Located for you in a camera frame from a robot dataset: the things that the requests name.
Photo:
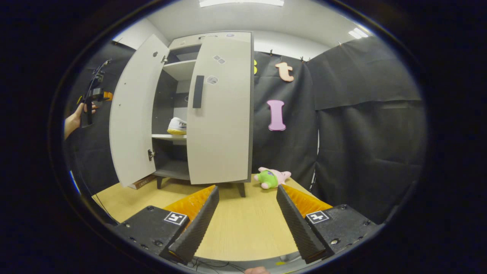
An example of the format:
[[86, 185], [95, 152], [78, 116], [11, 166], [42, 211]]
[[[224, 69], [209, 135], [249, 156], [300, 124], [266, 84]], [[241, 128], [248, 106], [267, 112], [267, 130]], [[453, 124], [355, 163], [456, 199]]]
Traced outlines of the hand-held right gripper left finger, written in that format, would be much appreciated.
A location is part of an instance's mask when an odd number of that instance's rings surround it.
[[188, 265], [218, 203], [219, 189], [212, 185], [163, 208], [149, 205], [116, 225], [114, 231], [152, 256]]

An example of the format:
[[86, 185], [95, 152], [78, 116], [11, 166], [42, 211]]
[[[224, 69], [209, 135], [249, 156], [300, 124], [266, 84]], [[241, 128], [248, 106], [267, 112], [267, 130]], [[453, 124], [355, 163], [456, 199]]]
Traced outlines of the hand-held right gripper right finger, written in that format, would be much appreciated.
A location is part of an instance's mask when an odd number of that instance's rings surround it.
[[348, 251], [383, 227], [350, 205], [333, 207], [287, 185], [278, 186], [277, 201], [306, 263]]

